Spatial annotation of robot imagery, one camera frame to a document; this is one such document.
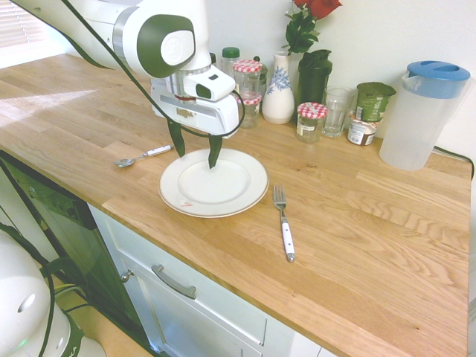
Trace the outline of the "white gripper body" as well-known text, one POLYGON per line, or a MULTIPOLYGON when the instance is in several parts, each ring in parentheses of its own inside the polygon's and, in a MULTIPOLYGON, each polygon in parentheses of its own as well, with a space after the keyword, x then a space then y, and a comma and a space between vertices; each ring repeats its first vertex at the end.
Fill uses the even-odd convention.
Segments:
POLYGON ((181 100, 167 90, 165 79, 151 79, 151 97, 174 121, 212 135, 229 133, 239 123, 237 101, 231 94, 216 102, 181 100))

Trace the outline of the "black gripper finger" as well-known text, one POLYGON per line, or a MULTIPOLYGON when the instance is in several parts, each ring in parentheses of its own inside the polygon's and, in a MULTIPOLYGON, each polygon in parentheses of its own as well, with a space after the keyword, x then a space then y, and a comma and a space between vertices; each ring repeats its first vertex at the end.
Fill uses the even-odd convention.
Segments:
POLYGON ((184 138, 181 133, 181 124, 176 123, 174 120, 167 120, 167 126, 176 152, 180 157, 184 156, 186 153, 186 149, 184 138))
POLYGON ((208 154, 208 165, 210 169, 216 166, 220 150, 222 148, 222 137, 219 135, 209 135, 210 152, 208 154))

